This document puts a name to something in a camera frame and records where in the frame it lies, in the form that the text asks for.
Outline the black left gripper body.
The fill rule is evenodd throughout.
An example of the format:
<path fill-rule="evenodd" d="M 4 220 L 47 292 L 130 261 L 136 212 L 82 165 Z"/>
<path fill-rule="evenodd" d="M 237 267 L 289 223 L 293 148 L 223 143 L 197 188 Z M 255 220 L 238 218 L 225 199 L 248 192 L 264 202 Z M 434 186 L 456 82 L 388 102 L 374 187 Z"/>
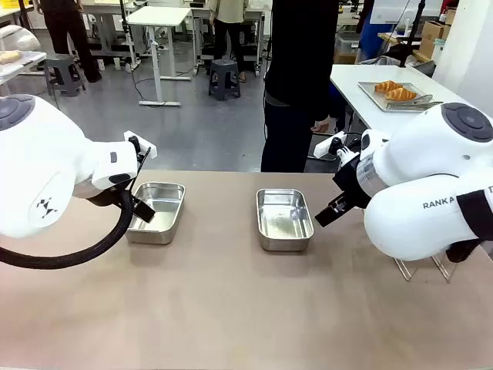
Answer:
<path fill-rule="evenodd" d="M 139 174 L 143 168 L 143 164 L 146 162 L 147 157 L 150 155 L 150 152 L 151 152 L 151 148 L 148 148 L 144 154 L 139 153 L 136 155 L 136 159 L 137 159 L 136 175 L 132 179 L 126 181 L 125 200 L 128 200 L 128 201 L 132 200 L 132 189 L 133 189 L 135 182 L 136 182 L 136 180 L 137 180 L 137 178 L 138 178 L 138 176 L 139 176 Z"/>

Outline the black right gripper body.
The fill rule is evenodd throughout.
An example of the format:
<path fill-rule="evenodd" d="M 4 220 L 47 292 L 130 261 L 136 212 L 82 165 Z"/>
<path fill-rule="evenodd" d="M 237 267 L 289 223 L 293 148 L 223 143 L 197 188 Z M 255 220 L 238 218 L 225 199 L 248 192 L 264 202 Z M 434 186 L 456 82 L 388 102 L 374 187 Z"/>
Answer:
<path fill-rule="evenodd" d="M 351 209 L 359 207 L 366 209 L 371 198 L 361 188 L 357 179 L 357 165 L 360 162 L 360 154 L 340 163 L 340 168 L 334 175 L 333 181 L 342 190 L 342 194 L 335 199 L 340 209 Z"/>

